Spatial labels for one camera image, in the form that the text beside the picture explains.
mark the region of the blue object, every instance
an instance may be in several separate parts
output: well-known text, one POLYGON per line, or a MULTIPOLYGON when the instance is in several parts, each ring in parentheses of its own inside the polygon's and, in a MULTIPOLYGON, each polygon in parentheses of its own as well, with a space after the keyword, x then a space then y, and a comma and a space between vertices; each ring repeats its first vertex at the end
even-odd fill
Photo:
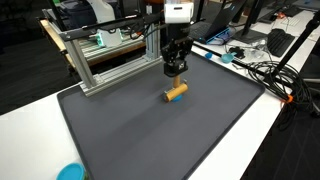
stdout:
POLYGON ((220 33, 216 34, 212 38, 208 39, 206 44, 211 44, 211 41, 214 41, 216 39, 224 39, 225 41, 228 41, 230 39, 229 31, 230 31, 229 28, 221 31, 220 33))
POLYGON ((212 58, 212 53, 207 53, 206 55, 204 55, 204 57, 206 57, 207 59, 211 59, 212 58))
POLYGON ((235 52, 233 52, 233 53, 231 53, 231 54, 224 54, 224 55, 221 56, 221 60, 222 60, 223 63, 228 64, 228 63, 230 63, 231 61, 233 61, 234 55, 236 55, 236 54, 237 54, 237 53, 235 53, 235 52))
POLYGON ((182 94, 180 94, 179 96, 175 97, 174 99, 171 100, 171 102, 178 102, 182 99, 182 94))
POLYGON ((57 180, 84 180, 85 171, 81 164, 72 163, 64 167, 57 176, 57 180))

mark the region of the blue ball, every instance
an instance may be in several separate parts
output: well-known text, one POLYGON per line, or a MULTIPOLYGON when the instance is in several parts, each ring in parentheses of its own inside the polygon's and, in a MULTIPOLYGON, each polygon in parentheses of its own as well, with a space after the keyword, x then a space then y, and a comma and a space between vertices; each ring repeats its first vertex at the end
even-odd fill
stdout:
POLYGON ((179 96, 175 97, 174 99, 171 100, 171 102, 178 102, 182 99, 182 94, 180 94, 179 96))
POLYGON ((72 163, 60 171, 56 180, 83 180, 84 177, 84 167, 81 164, 72 163))
POLYGON ((207 59, 212 58, 212 53, 207 53, 206 55, 204 55, 204 57, 206 57, 207 59))

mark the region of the gray mat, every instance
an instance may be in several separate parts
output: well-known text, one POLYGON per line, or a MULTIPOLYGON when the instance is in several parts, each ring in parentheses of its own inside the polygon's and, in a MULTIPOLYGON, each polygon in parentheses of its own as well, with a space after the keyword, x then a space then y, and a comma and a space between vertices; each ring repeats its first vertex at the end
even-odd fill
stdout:
POLYGON ((319 0, 311 0, 310 3, 305 4, 305 0, 298 0, 293 3, 294 5, 306 8, 306 9, 312 9, 312 10, 320 10, 320 1, 319 0))
POLYGON ((264 92, 202 57, 187 61, 189 90, 179 102, 163 101, 172 79, 162 65, 89 98, 79 87, 58 95, 90 179, 186 179, 264 92))

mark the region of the wooden cylinder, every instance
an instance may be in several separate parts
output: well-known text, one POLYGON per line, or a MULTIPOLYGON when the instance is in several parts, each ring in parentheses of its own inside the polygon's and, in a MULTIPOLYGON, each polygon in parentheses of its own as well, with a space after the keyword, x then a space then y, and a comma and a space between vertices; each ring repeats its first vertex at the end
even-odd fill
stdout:
POLYGON ((165 100, 167 102, 172 101, 172 99, 176 98, 177 96, 179 96, 180 94, 183 94, 184 92, 186 92, 188 90, 188 86, 187 84, 180 84, 177 88, 174 88, 172 90, 170 90, 165 97, 165 100))
POLYGON ((173 78, 173 87, 174 88, 177 88, 180 86, 180 76, 175 76, 173 78))

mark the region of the white table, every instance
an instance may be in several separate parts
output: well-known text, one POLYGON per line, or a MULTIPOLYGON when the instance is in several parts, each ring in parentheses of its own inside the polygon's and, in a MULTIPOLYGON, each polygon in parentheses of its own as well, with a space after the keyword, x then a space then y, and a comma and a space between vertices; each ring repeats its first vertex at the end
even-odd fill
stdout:
MULTIPOLYGON (((310 19, 312 13, 303 12, 297 18, 302 19, 302 16, 310 19)), ((306 23, 301 21, 296 27, 289 27, 288 32, 299 35, 306 23)), ((285 28, 280 22, 274 27, 285 28)), ((265 33, 270 28, 271 25, 267 24, 254 27, 265 33)), ((297 70, 301 69, 314 47, 320 29, 315 32, 314 39, 307 40, 289 62, 297 70)), ((223 47, 207 47, 224 52, 223 47)), ((206 53, 196 47, 193 51, 201 55, 206 53)), ((245 75, 244 70, 236 70, 231 64, 222 64, 217 57, 212 60, 245 75)), ((0 116, 1 179, 54 180, 65 165, 81 162, 56 96, 57 93, 0 116)), ((239 179, 279 112, 280 101, 265 92, 225 135, 190 179, 239 179)))

